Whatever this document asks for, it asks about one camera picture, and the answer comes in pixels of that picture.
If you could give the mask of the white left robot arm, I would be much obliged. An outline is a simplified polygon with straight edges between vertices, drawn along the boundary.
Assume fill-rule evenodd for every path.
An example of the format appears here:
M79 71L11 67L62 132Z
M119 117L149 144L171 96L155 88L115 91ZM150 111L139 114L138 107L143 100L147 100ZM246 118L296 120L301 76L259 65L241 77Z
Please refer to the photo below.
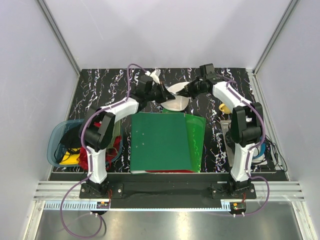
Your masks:
M88 161L87 182L90 192L97 198L108 193L103 181L107 178L106 150L113 138L115 123L144 109L148 102L165 103L175 100L155 73L147 72L138 80L128 95L111 105L91 108L80 127L79 137Z

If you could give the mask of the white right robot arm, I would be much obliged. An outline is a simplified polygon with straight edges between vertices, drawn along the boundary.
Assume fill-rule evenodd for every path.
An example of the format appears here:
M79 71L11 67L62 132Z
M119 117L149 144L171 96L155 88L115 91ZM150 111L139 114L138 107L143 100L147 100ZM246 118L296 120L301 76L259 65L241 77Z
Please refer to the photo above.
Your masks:
M251 178L250 166L254 148L260 146L266 136L263 107L241 96L223 76L218 76L212 63L199 67L200 76L185 85L175 94L195 98L210 93L232 111L230 134L235 143L234 163L230 170L233 182L227 185L228 195L239 198L245 192L242 182Z

